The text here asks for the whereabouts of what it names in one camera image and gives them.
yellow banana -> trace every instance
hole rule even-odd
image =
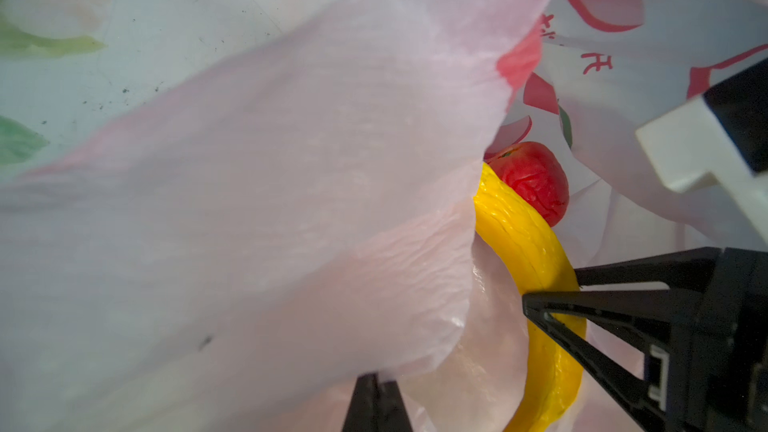
[[[571,263],[542,216],[483,164],[475,196],[476,229],[509,269],[520,294],[577,291]],[[584,337],[587,322],[559,315]],[[576,399],[581,365],[528,322],[528,376],[522,402],[504,432],[544,432]]]

wrinkled red fruit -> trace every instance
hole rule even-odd
[[[489,160],[488,165],[542,214],[550,227],[560,222],[568,208],[568,179],[560,162],[544,144],[514,144]]]

black plastic part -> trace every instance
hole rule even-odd
[[[754,173],[768,170],[768,59],[711,87],[704,101]]]
[[[525,315],[641,427],[649,432],[768,430],[768,253],[702,248],[576,273],[580,285],[670,286],[523,296]],[[587,318],[644,352],[644,379],[581,339],[556,314]],[[652,350],[665,356],[666,368],[650,358]],[[658,392],[662,376],[666,395]]]
[[[342,432],[413,432],[397,382],[377,374],[358,377]]]

apple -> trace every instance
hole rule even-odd
[[[542,215],[553,227],[568,208],[568,178],[560,162],[544,144],[520,142],[488,160],[505,184]]]

black speck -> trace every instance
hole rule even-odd
[[[210,344],[213,341],[214,341],[214,336],[212,334],[206,335],[205,339],[203,339],[203,341],[200,342],[200,345],[197,347],[197,351],[198,352],[202,351],[206,345]]]

